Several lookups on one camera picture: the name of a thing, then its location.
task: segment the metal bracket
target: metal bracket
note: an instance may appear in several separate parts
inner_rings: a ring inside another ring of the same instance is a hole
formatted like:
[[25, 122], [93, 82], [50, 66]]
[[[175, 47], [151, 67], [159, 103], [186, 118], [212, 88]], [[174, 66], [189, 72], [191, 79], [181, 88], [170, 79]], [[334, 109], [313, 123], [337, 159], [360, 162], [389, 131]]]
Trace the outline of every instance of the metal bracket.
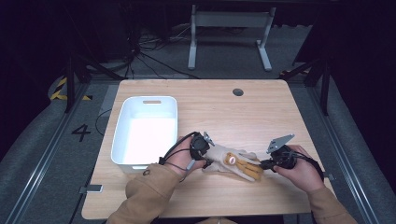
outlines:
[[89, 185], [87, 187], [79, 188], [78, 193], [87, 194], [87, 193], [100, 193], [103, 190], [103, 185]]
[[291, 133], [289, 135], [273, 139], [270, 143], [270, 146], [267, 149], [267, 154], [275, 152], [281, 147], [285, 146], [293, 137], [294, 137], [294, 133]]

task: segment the table hole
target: table hole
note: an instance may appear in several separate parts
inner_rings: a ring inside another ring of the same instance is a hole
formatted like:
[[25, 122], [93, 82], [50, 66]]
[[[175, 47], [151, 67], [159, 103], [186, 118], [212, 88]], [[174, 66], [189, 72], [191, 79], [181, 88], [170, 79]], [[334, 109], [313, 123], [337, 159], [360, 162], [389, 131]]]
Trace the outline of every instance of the table hole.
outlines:
[[233, 89], [233, 94], [235, 96], [241, 96], [244, 94], [244, 91], [242, 91], [241, 89]]

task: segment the yellow object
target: yellow object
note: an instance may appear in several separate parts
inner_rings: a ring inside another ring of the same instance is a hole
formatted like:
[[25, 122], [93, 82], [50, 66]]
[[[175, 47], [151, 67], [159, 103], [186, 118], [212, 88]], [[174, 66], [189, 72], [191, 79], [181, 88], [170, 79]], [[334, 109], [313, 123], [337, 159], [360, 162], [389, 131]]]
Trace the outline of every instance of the yellow object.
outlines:
[[227, 165], [236, 165], [239, 170], [241, 170], [245, 175], [248, 175], [255, 180], [260, 180], [262, 177], [263, 169], [256, 164], [252, 164], [248, 161], [240, 160], [233, 153], [227, 153], [224, 163]]

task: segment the white metal stand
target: white metal stand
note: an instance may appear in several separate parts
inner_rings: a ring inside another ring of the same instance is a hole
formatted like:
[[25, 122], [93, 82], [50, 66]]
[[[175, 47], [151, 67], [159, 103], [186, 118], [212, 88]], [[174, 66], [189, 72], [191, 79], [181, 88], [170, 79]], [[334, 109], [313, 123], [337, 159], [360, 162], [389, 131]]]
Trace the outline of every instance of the white metal stand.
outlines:
[[216, 27], [259, 27], [264, 29], [261, 40], [257, 40], [257, 47], [262, 57], [262, 64], [265, 71], [271, 71], [272, 67], [265, 51], [265, 43], [270, 33], [271, 24], [275, 16], [276, 8], [272, 7], [269, 12], [216, 12], [197, 11], [196, 6], [192, 6], [191, 11], [191, 46], [189, 57], [189, 69], [195, 69], [197, 52], [196, 27], [216, 26]]

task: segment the white plastic bin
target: white plastic bin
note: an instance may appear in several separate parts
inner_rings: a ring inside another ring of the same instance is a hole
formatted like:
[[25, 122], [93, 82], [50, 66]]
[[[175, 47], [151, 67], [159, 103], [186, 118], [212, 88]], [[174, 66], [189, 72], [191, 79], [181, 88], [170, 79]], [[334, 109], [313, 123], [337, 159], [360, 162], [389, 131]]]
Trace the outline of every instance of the white plastic bin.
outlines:
[[158, 162], [177, 140], [177, 101], [171, 96], [136, 96], [124, 101], [111, 160], [124, 173]]

